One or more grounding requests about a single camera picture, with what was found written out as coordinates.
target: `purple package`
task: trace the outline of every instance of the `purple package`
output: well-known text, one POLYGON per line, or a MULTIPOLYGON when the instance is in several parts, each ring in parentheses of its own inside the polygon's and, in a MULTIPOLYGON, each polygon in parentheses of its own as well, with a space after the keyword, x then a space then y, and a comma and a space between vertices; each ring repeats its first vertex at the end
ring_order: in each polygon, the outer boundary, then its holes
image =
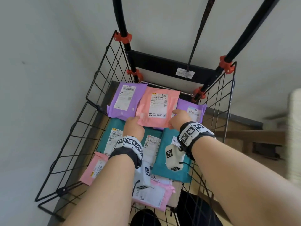
POLYGON ((182 99, 178 100, 177 109, 185 110, 189 113, 192 121, 202 123, 207 105, 197 105, 182 99))
POLYGON ((147 84, 120 83, 111 105, 107 105, 108 117, 126 121, 136 115, 137 105, 140 102, 147 84))

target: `pink package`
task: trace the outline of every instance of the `pink package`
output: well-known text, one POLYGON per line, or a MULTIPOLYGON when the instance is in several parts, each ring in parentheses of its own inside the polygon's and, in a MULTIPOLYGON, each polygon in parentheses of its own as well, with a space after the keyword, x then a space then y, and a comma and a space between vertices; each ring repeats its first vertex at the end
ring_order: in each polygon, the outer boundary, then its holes
POLYGON ((138 105, 138 124, 145 127, 167 128, 174 115, 180 91, 147 87, 138 105))
POLYGON ((150 182, 151 187, 134 190, 133 201, 165 211, 171 194, 175 193, 175 188, 172 185, 162 184, 154 180, 150 180, 150 182))
POLYGON ((88 186, 91 186, 92 182, 109 159, 108 156, 100 152, 94 152, 94 154, 95 155, 93 156, 93 159, 89 163, 87 169, 80 177, 80 181, 88 186))

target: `person's left hand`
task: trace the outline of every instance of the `person's left hand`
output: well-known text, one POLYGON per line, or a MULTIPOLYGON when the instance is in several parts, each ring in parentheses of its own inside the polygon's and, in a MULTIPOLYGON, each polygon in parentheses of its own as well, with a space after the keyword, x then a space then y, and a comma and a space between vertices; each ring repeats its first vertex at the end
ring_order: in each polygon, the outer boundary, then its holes
POLYGON ((133 136, 136 137, 137 140, 141 142, 144 136, 144 127, 138 125, 137 122, 139 120, 139 116, 129 117, 126 120, 126 124, 123 128, 122 136, 133 136))

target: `hand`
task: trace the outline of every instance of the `hand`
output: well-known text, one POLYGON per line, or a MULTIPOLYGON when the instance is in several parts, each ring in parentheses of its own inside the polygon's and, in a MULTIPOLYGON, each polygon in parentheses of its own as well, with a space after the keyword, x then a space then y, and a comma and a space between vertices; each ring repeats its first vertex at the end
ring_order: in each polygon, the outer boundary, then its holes
POLYGON ((177 129, 180 131, 180 128, 184 123, 192 121, 189 114, 184 110, 175 109, 172 112, 175 114, 175 116, 168 122, 169 129, 177 129))
POLYGON ((139 116, 129 117, 123 128, 122 136, 133 136, 141 142, 144 136, 144 127, 138 125, 139 116))

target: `person's left arm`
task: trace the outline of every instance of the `person's left arm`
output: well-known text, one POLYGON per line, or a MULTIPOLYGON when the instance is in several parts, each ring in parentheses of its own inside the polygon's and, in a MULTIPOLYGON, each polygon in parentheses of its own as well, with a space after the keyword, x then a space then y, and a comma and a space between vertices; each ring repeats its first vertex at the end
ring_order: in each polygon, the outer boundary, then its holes
MULTIPOLYGON (((138 119, 135 117, 126 121, 123 136, 142 140, 144 128, 137 124, 138 119)), ((110 158, 63 226, 127 225, 134 173, 135 165, 128 155, 110 158)))

